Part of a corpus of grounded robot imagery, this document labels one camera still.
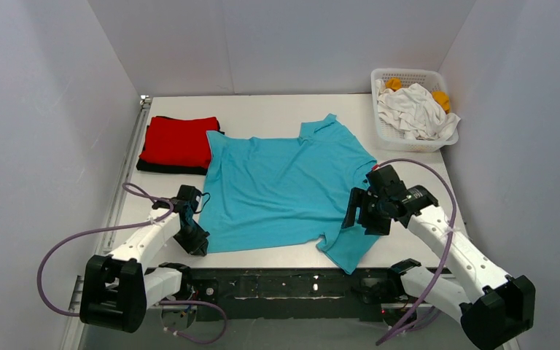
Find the turquoise polo shirt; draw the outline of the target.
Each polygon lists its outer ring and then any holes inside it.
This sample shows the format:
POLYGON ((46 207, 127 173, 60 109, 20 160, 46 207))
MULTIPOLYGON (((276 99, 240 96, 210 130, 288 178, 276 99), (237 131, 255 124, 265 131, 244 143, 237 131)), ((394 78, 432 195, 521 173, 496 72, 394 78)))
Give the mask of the turquoise polo shirt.
POLYGON ((376 159, 333 114, 305 122, 295 138, 235 139, 207 134, 209 194, 199 222, 211 253, 317 243, 353 273, 376 242, 362 227, 342 226, 354 188, 366 188, 376 159))

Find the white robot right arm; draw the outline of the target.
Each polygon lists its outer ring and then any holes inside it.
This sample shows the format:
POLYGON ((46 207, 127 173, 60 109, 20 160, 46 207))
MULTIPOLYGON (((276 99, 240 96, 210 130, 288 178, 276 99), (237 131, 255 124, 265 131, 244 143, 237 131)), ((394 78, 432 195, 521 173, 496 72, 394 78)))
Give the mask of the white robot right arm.
POLYGON ((439 312, 456 320, 478 349, 496 349, 533 327, 534 284, 510 275, 456 232, 456 217, 446 216, 429 190, 407 187, 390 162, 374 165, 365 182, 367 188, 351 189, 343 228, 360 225, 368 235, 385 236, 398 222, 440 259, 434 272, 415 259, 402 260, 384 282, 368 287, 411 301, 378 344, 426 326, 439 312))

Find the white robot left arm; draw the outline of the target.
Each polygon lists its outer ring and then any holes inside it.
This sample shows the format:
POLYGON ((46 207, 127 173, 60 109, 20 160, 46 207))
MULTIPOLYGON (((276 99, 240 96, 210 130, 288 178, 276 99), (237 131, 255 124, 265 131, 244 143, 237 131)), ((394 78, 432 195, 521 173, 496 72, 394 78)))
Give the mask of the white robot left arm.
POLYGON ((170 240, 188 255, 206 256, 209 232, 194 219, 203 196, 196 187, 183 184, 176 196, 155 199, 147 221, 124 243, 88 260, 79 309, 83 323, 133 333, 150 307, 182 291, 186 265, 150 264, 170 240))

